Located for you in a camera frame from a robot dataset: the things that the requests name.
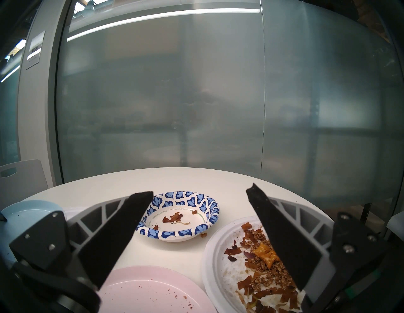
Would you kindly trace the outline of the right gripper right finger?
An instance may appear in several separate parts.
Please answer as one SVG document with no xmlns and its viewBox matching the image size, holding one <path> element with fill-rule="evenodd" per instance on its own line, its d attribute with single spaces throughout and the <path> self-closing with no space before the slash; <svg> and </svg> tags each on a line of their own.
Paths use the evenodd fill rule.
<svg viewBox="0 0 404 313">
<path fill-rule="evenodd" d="M 270 198 L 253 183 L 248 200 L 299 290 L 304 313 L 371 312 L 385 283 L 388 243 L 348 212 L 331 220 Z"/>
</svg>

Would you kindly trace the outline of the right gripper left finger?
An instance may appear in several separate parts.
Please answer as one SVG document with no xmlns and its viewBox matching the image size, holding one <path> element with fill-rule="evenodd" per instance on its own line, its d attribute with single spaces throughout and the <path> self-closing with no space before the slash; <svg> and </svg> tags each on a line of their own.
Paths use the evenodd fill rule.
<svg viewBox="0 0 404 313">
<path fill-rule="evenodd" d="M 54 211 L 9 247 L 10 313 L 97 313 L 101 289 L 154 198 L 153 191 L 96 204 L 66 220 Z"/>
</svg>

